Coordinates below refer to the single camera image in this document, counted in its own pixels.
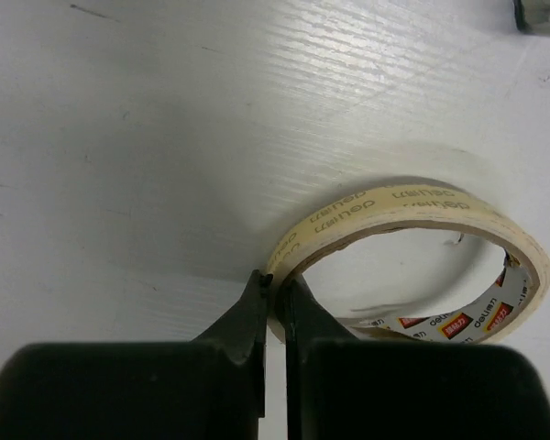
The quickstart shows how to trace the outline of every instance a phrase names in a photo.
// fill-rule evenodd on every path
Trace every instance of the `beige tape roll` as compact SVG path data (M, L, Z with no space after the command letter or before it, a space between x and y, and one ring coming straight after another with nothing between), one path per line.
M493 341L523 322L550 287L550 258L508 217L468 193L410 184L348 195L294 226L277 245L265 269L273 274L273 294L318 260L363 237L416 227L486 238L506 250L503 272L474 302L451 313L425 318L371 316L351 322L351 326L372 336L460 343ZM269 326L284 340L276 319L269 319Z

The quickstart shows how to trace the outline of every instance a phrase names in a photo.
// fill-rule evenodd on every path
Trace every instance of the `inner ring of tape roll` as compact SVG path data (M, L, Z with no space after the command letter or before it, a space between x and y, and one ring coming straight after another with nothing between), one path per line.
M475 199L475 201L485 204L482 201L479 201L478 199ZM504 218L500 214L495 213L494 210L491 211L489 209L488 212L493 216ZM444 317L443 319L440 320L440 324L442 323L442 321L444 321L445 324L440 325L438 328L440 328L440 330L444 332L445 341L454 339L452 342L481 342L487 338L490 340L493 340L493 337L495 335L501 335L502 330L505 329L505 332L503 332L503 334L507 334L513 328L519 325L521 321L525 319L527 315L530 312L532 312L533 309L535 309L535 307L537 307L538 303L541 301L542 297L545 294L545 290L547 290L550 284L550 262L547 259L547 256L544 254L543 250L538 247L538 245L533 241L532 238L527 236L527 234L525 234L521 229L519 229L518 226L516 226L509 220L506 220L506 222L509 222L509 224L506 225L505 222L503 222L503 224L500 226L505 226L505 228L509 229L514 235L520 236L520 238L523 239L525 242L529 242L528 245L526 246L528 248L531 248L531 250L535 250L538 256L542 254L543 261L541 261L542 263L541 266L544 268L543 270L545 271L544 283L543 283L543 280L541 279L540 274L538 273L538 269L536 268L532 260L528 257L528 255L526 255L526 253L520 247L515 246L511 241L503 238L503 236L499 236L497 234L491 233L490 231L486 229L482 229L480 227L462 224L456 219L453 219L453 221L415 219L415 220L399 220L394 222L387 222L381 225L374 225L373 227L365 227L353 233L342 236L336 241L316 249L312 254L310 254L309 256L304 258L302 261L300 261L298 264L296 264L296 266L293 269L291 269L291 271L289 271L289 273L285 276L284 280L280 285L285 286L291 279L303 273L315 262L326 257L327 255L333 252L336 252L338 250L341 250L347 247L348 245L350 245L351 243L357 240L360 240L361 238L369 237L372 235L386 234L386 233L394 232L405 228L426 228L426 229L452 230L452 231L457 231L464 234L471 234L478 237L483 237L489 240L490 242L504 248L508 256L511 256L511 259L519 263L518 265L513 267L515 277L516 278L519 277L523 281L523 286L515 293L519 301L515 302L513 305L507 304L506 302L503 302L503 301L501 302L490 301L485 311L478 316L473 317L465 313L465 310L470 306L472 306L473 304L480 303L481 299L485 300L485 296L490 291L490 288L489 288L472 304L468 304L465 307L458 309L457 311L448 313L447 315L439 315L438 318L442 316ZM507 270L510 270L510 268L506 267L503 271L502 276L505 274ZM281 291L277 290L274 295L277 296L279 294L281 294ZM491 319L490 324L484 324L488 322L485 315L489 317L489 315L491 314L493 314L493 316L490 318ZM448 327L449 321L452 321L452 320L454 320L453 324L451 324L451 327ZM455 336L449 337L449 335L447 334L447 332L449 331L453 331L453 332L456 331L457 325L459 326L465 325L465 328L463 329L465 330L466 326L470 325L473 322L477 328L481 328L483 325L485 325L485 327L489 327L489 331L485 330L483 334L479 334L479 337L477 337L478 332L474 332L474 337L467 337L465 339L461 339L461 337L458 336L458 333L455 334L456 337ZM283 340L284 332L281 327L281 324L279 324L279 322L277 322L274 318L271 318L269 319L269 326L271 327L275 335L280 340ZM401 331L396 332L395 326L393 326L392 328L388 326L387 328L390 331L387 331L383 328L379 329L378 327L371 327L368 330L363 330L363 332L366 334L369 334L370 336L388 336L388 337L413 336L411 333L409 334L407 332L404 333L403 329ZM427 340L441 340L441 339L428 338Z

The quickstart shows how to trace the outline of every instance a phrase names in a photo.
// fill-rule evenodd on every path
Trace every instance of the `black object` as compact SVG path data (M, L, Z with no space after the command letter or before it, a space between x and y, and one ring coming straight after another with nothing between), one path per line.
M189 343L41 344L0 373L0 440L256 439L271 276ZM534 369L495 346L364 342L300 277L281 289L291 440L550 440Z
M521 32L550 36L550 0L513 0Z

